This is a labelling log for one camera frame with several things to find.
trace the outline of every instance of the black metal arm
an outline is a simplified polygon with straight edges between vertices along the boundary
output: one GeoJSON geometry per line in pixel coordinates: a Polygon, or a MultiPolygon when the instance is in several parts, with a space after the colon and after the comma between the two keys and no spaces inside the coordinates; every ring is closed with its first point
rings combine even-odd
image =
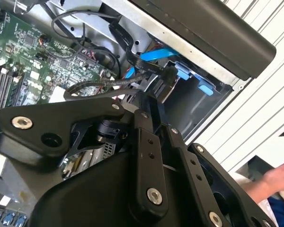
{"type": "Polygon", "coordinates": [[[134,104],[101,98],[0,110],[0,155],[21,179],[6,184],[22,184],[18,197],[35,205],[28,227],[275,226],[204,147],[186,147],[163,104],[144,93],[134,104]],[[117,154],[57,180],[65,157],[105,142],[117,154]],[[47,188],[37,193],[34,176],[47,188]]]}

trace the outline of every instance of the green circuit board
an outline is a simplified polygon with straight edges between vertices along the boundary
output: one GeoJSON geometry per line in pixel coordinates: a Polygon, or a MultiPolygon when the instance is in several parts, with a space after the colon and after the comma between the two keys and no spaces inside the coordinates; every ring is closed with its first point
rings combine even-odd
{"type": "MultiPolygon", "coordinates": [[[[48,103],[57,87],[66,89],[85,80],[115,77],[112,71],[85,52],[69,60],[47,54],[39,43],[42,35],[44,33],[37,28],[0,10],[0,68],[12,77],[9,84],[6,82],[7,94],[1,97],[4,106],[48,103]]],[[[59,56],[74,53],[70,47],[46,37],[46,48],[50,52],[59,56]]],[[[82,90],[80,95],[93,95],[96,91],[97,88],[91,87],[82,90]]]]}

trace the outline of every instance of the screw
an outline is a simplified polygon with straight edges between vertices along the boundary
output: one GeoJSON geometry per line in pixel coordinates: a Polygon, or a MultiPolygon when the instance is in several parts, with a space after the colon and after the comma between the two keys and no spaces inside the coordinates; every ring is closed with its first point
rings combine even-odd
{"type": "Polygon", "coordinates": [[[162,195],[155,188],[150,188],[147,190],[147,197],[155,205],[160,205],[162,203],[162,195]]]}
{"type": "Polygon", "coordinates": [[[265,226],[266,226],[266,227],[271,227],[271,225],[269,224],[269,222],[268,222],[268,221],[263,220],[263,222],[264,222],[264,224],[265,224],[265,226]]]}
{"type": "Polygon", "coordinates": [[[30,129],[33,126],[32,120],[27,117],[14,117],[11,123],[17,129],[30,129]]]}
{"type": "Polygon", "coordinates": [[[177,129],[171,129],[171,131],[172,131],[174,134],[178,134],[177,129]]]}
{"type": "Polygon", "coordinates": [[[201,153],[203,153],[203,152],[204,152],[203,148],[202,148],[202,147],[200,147],[200,146],[197,146],[197,150],[198,150],[198,151],[200,151],[201,153]]]}
{"type": "Polygon", "coordinates": [[[241,91],[243,88],[244,88],[244,85],[243,85],[243,84],[239,85],[239,87],[238,87],[238,89],[239,89],[240,91],[241,91]]]}
{"type": "Polygon", "coordinates": [[[148,116],[147,116],[147,114],[146,113],[141,113],[141,115],[143,116],[143,117],[145,117],[145,118],[148,118],[148,116]]]}
{"type": "Polygon", "coordinates": [[[210,212],[209,218],[213,222],[214,226],[216,226],[216,227],[222,227],[223,226],[221,218],[215,212],[210,212]]]}
{"type": "Polygon", "coordinates": [[[120,109],[120,107],[118,105],[116,105],[116,104],[112,104],[112,107],[115,108],[116,110],[120,109]]]}

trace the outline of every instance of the black plastic cover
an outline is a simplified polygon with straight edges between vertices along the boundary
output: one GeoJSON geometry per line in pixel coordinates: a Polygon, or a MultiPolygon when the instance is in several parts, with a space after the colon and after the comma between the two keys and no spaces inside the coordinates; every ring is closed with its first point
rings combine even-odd
{"type": "Polygon", "coordinates": [[[257,78],[276,48],[220,0],[129,0],[242,80],[257,78]]]}

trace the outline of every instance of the white wall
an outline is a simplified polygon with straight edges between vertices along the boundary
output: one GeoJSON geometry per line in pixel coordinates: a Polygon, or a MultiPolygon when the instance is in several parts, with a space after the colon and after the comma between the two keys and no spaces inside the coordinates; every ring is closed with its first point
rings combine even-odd
{"type": "Polygon", "coordinates": [[[235,171],[284,131],[284,0],[224,2],[277,48],[266,70],[196,140],[235,171]]]}

